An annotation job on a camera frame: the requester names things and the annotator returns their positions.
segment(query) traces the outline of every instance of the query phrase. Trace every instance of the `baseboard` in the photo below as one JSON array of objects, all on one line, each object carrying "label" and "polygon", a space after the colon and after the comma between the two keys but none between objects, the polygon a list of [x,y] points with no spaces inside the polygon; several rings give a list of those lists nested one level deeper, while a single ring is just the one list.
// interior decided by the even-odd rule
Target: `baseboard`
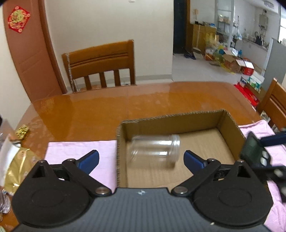
[{"label": "baseboard", "polygon": [[[148,80],[162,80],[162,79],[172,79],[172,74],[163,74],[163,75],[150,75],[150,76],[138,76],[136,77],[136,81],[148,81]],[[130,82],[129,77],[120,78],[121,84]],[[114,84],[114,79],[107,79],[106,84]],[[91,85],[100,85],[100,81],[91,82]],[[77,87],[85,88],[85,83],[77,84]],[[67,93],[71,93],[72,89],[70,86],[66,86]]]}]

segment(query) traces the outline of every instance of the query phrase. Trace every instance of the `red paper sticker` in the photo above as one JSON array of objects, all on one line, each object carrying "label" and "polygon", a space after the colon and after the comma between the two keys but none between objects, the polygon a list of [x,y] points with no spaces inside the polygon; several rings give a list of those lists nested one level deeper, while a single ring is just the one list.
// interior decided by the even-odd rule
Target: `red paper sticker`
[{"label": "red paper sticker", "polygon": [[16,6],[8,17],[8,26],[13,31],[22,33],[31,14],[22,7]]}]

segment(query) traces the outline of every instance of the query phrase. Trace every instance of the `glossy table surface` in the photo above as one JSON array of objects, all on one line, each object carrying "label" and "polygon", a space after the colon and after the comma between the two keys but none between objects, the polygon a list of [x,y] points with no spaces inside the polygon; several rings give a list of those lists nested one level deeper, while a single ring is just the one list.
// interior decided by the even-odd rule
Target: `glossy table surface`
[{"label": "glossy table surface", "polygon": [[[222,82],[173,82],[122,86],[61,95],[34,102],[19,126],[30,132],[22,146],[44,158],[49,142],[114,140],[126,119],[225,109],[238,125],[260,120],[244,96]],[[0,223],[11,231],[17,220],[10,212]]]}]

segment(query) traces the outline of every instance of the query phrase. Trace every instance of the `wooden chair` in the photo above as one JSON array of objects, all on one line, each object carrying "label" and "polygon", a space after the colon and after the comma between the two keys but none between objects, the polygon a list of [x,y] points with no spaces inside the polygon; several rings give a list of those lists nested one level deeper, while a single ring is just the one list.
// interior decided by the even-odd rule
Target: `wooden chair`
[{"label": "wooden chair", "polygon": [[74,79],[84,77],[86,89],[92,89],[89,75],[99,73],[102,88],[106,88],[104,72],[114,71],[115,86],[120,86],[119,69],[130,71],[130,83],[135,84],[133,40],[90,47],[62,55],[73,92]]},{"label": "wooden chair", "polygon": [[279,130],[286,127],[286,90],[275,78],[256,111],[260,114],[264,111],[270,117],[270,127],[276,125]]}]

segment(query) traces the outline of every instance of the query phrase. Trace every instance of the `ceiling light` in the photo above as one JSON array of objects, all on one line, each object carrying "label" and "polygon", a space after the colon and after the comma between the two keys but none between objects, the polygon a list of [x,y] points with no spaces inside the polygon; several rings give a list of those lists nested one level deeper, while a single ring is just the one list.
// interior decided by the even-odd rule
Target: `ceiling light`
[{"label": "ceiling light", "polygon": [[267,6],[267,7],[269,7],[269,8],[274,9],[274,4],[273,4],[272,2],[269,2],[269,1],[267,1],[267,0],[264,0],[264,5]]}]

